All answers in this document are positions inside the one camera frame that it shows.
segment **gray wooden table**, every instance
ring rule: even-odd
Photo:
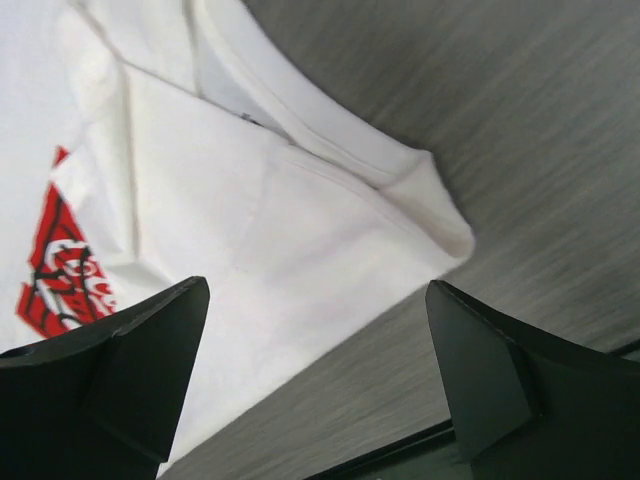
[[[640,338],[640,4],[246,0],[374,126],[436,155],[478,237],[449,280],[580,344]],[[422,292],[165,480],[296,480],[448,415]]]

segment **coca-cola logo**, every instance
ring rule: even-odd
[[[58,148],[54,165],[68,155]],[[31,282],[22,284],[17,314],[45,338],[115,312],[116,302],[100,265],[53,184],[29,257]]]

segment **gray tabletop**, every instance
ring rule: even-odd
[[[435,153],[478,238],[452,283],[595,349],[640,338],[640,4],[246,3],[339,103]],[[447,416],[417,292],[164,478],[301,479]]]

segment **folded fabric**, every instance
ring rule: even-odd
[[[117,308],[210,285],[172,461],[471,254],[431,155],[322,94],[239,0],[88,0],[55,37],[78,134],[52,180]]]

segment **red logo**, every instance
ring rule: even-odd
[[[54,166],[68,152],[58,148]],[[29,258],[32,278],[22,284],[17,314],[45,338],[95,322],[116,303],[71,211],[53,184]]]

